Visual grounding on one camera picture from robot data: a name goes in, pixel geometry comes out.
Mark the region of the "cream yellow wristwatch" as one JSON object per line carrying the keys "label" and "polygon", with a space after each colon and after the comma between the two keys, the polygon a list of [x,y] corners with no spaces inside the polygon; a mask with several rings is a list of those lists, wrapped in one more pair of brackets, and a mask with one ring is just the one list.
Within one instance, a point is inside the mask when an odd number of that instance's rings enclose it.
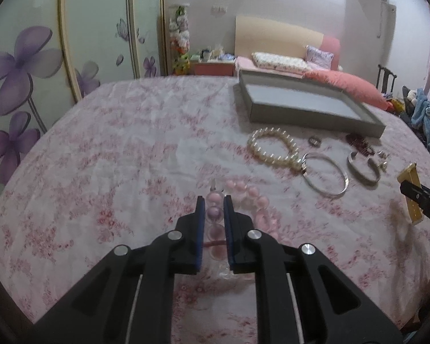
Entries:
{"label": "cream yellow wristwatch", "polygon": [[421,189],[421,182],[417,172],[417,164],[409,164],[397,176],[397,181],[400,184],[400,191],[406,199],[408,215],[412,225],[418,225],[423,220],[423,210],[420,208],[417,201],[420,194],[417,194],[413,189]]}

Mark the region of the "small silver charm earrings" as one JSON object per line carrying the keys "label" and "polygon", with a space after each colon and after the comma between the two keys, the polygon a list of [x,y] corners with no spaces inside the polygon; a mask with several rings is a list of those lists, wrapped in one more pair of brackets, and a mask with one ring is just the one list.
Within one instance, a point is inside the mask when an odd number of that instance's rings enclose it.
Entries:
{"label": "small silver charm earrings", "polygon": [[385,172],[388,167],[388,154],[384,151],[377,151],[375,153],[375,160],[379,169]]}

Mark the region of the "thin silver bangle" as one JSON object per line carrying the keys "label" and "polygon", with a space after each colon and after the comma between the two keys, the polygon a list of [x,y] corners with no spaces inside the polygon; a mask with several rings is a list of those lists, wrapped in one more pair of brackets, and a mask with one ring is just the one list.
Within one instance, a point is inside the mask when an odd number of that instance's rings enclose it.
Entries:
{"label": "thin silver bangle", "polygon": [[346,171],[327,155],[308,152],[302,158],[301,173],[306,183],[327,198],[340,198],[349,186]]}

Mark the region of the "blue plush clothing pile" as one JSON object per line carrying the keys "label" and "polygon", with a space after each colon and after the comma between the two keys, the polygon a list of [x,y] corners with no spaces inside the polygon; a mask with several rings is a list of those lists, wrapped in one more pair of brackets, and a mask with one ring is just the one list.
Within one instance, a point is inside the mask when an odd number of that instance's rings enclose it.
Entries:
{"label": "blue plush clothing pile", "polygon": [[402,88],[405,112],[402,118],[430,153],[430,100],[423,89]]}

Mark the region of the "pink floral bedsheet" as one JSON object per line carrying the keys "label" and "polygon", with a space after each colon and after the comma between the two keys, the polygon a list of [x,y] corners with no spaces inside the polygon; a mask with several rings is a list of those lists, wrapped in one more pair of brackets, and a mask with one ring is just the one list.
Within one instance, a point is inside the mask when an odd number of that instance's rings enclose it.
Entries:
{"label": "pink floral bedsheet", "polygon": [[37,321],[116,245],[171,230],[210,185],[286,245],[316,245],[398,325],[430,278],[430,220],[412,225],[397,176],[430,154],[396,116],[374,146],[388,167],[374,188],[351,179],[329,199],[289,169],[255,159],[238,81],[188,77],[103,85],[26,155],[0,197],[0,281]]}

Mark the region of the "dark wooden chair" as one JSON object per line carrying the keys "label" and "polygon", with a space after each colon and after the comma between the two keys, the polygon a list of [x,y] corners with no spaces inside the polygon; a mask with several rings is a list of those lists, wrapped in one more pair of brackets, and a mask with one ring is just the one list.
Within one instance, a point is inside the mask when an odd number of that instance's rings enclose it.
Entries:
{"label": "dark wooden chair", "polygon": [[394,90],[395,80],[397,79],[397,75],[394,74],[390,69],[378,65],[378,76],[376,81],[376,88],[380,91],[380,93],[391,93]]}

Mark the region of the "folded salmon quilt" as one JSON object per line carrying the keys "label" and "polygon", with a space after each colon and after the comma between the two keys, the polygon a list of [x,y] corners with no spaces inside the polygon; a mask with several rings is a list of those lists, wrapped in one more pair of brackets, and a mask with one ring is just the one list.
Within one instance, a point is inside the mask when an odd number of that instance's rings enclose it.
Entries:
{"label": "folded salmon quilt", "polygon": [[387,111],[391,108],[391,104],[373,84],[358,76],[342,71],[313,70],[306,72],[303,78],[339,88],[357,101],[380,110]]}

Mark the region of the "small purple pillow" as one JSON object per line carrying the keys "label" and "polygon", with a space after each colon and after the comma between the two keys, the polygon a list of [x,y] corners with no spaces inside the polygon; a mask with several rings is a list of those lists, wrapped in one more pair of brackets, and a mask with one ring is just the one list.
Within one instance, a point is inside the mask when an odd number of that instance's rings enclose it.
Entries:
{"label": "small purple pillow", "polygon": [[334,54],[316,47],[307,45],[305,60],[308,63],[319,66],[320,68],[330,70],[333,64]]}

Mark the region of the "grey shallow tray box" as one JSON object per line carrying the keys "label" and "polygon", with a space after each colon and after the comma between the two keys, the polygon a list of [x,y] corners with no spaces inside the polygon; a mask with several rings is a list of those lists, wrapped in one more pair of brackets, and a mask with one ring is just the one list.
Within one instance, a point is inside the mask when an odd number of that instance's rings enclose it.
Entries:
{"label": "grey shallow tray box", "polygon": [[332,85],[246,70],[238,83],[253,123],[383,135],[385,125],[363,103]]}

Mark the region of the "floral white pillow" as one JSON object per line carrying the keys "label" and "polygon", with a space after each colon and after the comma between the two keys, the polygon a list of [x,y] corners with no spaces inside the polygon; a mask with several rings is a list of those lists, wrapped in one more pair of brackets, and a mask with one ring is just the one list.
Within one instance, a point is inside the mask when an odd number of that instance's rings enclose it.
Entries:
{"label": "floral white pillow", "polygon": [[289,72],[302,75],[312,68],[302,58],[287,57],[278,54],[254,52],[252,59],[260,69]]}

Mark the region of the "pink nightstand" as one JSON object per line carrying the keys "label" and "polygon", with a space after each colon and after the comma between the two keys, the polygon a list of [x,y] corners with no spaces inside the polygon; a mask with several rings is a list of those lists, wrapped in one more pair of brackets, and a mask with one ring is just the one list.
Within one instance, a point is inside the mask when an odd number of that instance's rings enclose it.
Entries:
{"label": "pink nightstand", "polygon": [[199,76],[233,76],[234,68],[234,60],[199,61],[192,62],[190,74]]}

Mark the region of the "cream pink headboard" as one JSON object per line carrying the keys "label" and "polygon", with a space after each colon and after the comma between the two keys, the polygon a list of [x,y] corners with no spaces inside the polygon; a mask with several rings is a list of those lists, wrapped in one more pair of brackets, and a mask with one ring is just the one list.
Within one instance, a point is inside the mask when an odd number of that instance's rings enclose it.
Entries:
{"label": "cream pink headboard", "polygon": [[338,39],[302,26],[248,15],[235,21],[234,55],[251,58],[254,52],[305,58],[307,46],[333,53],[332,70],[339,68],[341,45]]}

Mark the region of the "sliding wardrobe with flowers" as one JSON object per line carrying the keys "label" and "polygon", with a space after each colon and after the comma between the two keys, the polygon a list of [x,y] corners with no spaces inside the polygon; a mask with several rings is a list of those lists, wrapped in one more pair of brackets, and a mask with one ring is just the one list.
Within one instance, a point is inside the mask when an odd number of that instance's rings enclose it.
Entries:
{"label": "sliding wardrobe with flowers", "polygon": [[162,0],[2,0],[0,185],[100,85],[161,74]]}

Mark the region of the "plush toy stack tube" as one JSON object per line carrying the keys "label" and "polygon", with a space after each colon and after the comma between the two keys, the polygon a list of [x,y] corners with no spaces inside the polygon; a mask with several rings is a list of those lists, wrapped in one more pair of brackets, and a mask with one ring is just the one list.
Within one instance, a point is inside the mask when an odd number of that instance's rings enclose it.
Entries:
{"label": "plush toy stack tube", "polygon": [[190,69],[190,33],[187,5],[173,5],[169,20],[169,43],[173,75],[186,75]]}

